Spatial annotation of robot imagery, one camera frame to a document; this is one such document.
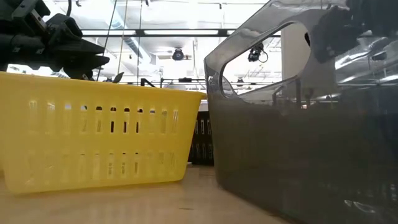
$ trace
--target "yellow plastic basket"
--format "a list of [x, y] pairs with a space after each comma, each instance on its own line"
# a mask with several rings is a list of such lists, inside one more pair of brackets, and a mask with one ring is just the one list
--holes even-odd
[[0, 73], [14, 193], [183, 178], [203, 93]]

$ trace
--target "translucent plastic container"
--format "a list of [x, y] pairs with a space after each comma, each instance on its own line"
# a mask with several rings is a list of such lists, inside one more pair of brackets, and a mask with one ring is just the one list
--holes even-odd
[[0, 73], [14, 193], [183, 178], [202, 93]]

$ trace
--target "table surface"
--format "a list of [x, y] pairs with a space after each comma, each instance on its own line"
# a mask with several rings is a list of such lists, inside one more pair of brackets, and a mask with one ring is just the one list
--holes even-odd
[[214, 168], [188, 166], [180, 182], [11, 195], [0, 177], [0, 223], [286, 224], [218, 186]]

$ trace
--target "security camera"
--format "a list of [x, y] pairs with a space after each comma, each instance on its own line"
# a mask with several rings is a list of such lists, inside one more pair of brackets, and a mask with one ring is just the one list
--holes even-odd
[[182, 52], [182, 49], [175, 49], [173, 56], [173, 60], [179, 61], [184, 59], [184, 53]]

